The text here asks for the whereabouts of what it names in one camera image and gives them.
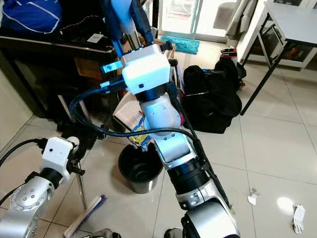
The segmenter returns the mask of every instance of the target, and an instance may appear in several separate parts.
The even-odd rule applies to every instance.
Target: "cabinet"
[[[309,7],[317,9],[317,0],[268,0],[272,2],[277,2],[280,4],[295,5],[298,7]],[[259,32],[261,25],[263,24],[267,11],[264,8],[265,0],[259,0],[257,8],[255,10],[254,16],[250,23],[249,30],[244,34],[238,45],[238,60],[242,62],[249,50],[251,54],[248,60],[265,62],[264,54],[261,50],[259,41],[257,40],[257,33]],[[268,21],[264,29],[269,28],[272,22]],[[272,54],[279,50],[278,38],[276,34],[272,32],[267,32],[267,37],[265,45],[270,49]],[[292,48],[285,57],[280,61],[280,65],[293,66],[298,68],[305,68],[309,62],[314,58],[317,53],[317,48],[307,47],[307,46],[295,46]]]

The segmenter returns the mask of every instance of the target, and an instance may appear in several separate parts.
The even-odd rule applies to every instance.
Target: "shelf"
[[[248,58],[248,61],[257,61],[257,62],[266,63],[266,59],[265,59],[264,56],[253,55],[253,54],[250,54],[250,56]],[[281,61],[279,62],[278,65],[302,68],[303,67],[303,62],[293,61],[293,60],[288,60],[288,59],[281,59]]]

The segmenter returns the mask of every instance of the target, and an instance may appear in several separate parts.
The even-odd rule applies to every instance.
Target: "black bag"
[[[204,72],[194,65],[185,69],[182,105],[195,130],[223,134],[242,109],[236,94],[240,80],[231,60],[220,60],[216,68]]]

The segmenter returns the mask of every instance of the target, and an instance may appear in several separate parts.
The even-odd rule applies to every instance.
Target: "white tile floor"
[[[176,53],[183,68],[197,64],[213,68],[225,45],[202,42],[197,55]],[[263,65],[246,65],[246,88],[239,91],[243,104],[266,72]],[[306,208],[301,237],[315,238],[317,220],[317,78],[309,70],[278,68],[243,117],[236,117],[225,134],[198,132],[209,160],[226,190],[243,238],[292,238],[292,217],[278,206],[287,197]],[[50,137],[56,125],[33,117],[2,153],[16,143],[34,137]],[[174,188],[162,172],[154,191],[134,194],[117,167],[126,140],[97,141],[83,163],[88,200],[105,194],[106,203],[79,228],[74,238],[110,228],[123,238],[162,238],[166,229],[180,227],[184,214]],[[40,150],[26,146],[6,162],[0,172],[0,197],[38,170]],[[250,188],[260,193],[256,206],[247,202]],[[0,208],[0,217],[8,203]],[[36,238],[61,238],[82,211],[77,182],[62,185],[42,216]]]

